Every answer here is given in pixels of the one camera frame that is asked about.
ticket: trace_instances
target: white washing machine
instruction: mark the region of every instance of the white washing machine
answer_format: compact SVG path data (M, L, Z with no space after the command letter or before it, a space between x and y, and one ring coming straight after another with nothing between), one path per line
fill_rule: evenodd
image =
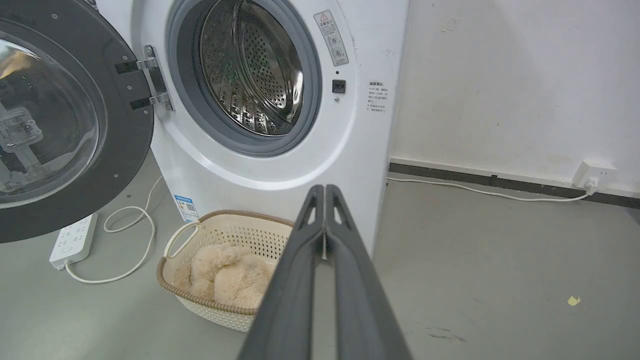
M185 221L295 220L312 185L336 184L372 254L408 0L37 2L0 4L5 241L105 205L153 131Z

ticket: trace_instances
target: metal hinge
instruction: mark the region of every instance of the metal hinge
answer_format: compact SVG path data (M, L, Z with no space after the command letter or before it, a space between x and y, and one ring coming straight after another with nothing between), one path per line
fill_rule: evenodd
M163 104L165 109L173 111L171 97L164 82L164 74L160 68L160 62L156 58L156 49L153 45L145 45L144 51L145 59L136 61L136 66L145 72L152 95L149 97L149 101L153 105Z

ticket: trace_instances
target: baseboard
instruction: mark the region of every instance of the baseboard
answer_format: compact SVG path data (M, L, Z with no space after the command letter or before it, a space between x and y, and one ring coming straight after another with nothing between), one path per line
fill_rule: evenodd
M498 188L566 198L578 197L584 193L584 190L572 188L572 183L569 180L521 176L478 168L458 167L450 164L398 157L391 157L390 161L391 164L389 165L389 171L400 174L462 181L464 183L495 186ZM596 193L588 197L586 200L624 206L626 208L640 209L639 198L640 193L610 188L607 192Z

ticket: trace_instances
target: white power strip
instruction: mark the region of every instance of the white power strip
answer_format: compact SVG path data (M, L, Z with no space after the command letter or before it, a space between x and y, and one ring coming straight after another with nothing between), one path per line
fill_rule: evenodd
M49 257L54 268L62 270L65 268L65 263L77 263L89 255L97 220L98 214L91 214L60 230Z

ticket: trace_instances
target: gray floor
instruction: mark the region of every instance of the gray floor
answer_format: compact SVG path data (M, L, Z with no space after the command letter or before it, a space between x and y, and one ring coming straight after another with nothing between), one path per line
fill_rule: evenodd
M158 176L149 159L100 211L100 229L112 211L143 206ZM639 215L389 183L374 263L416 359L636 358ZM56 234L0 244L0 357L234 359L243 334L190 313L156 283L161 251L182 223L164 185L152 216L153 256L111 284L85 285L55 271L48 258ZM100 279L128 270L148 232L146 221L118 234L97 231L78 274ZM314 358L331 359L330 267L317 276ZM566 303L572 295L582 299L575 307Z

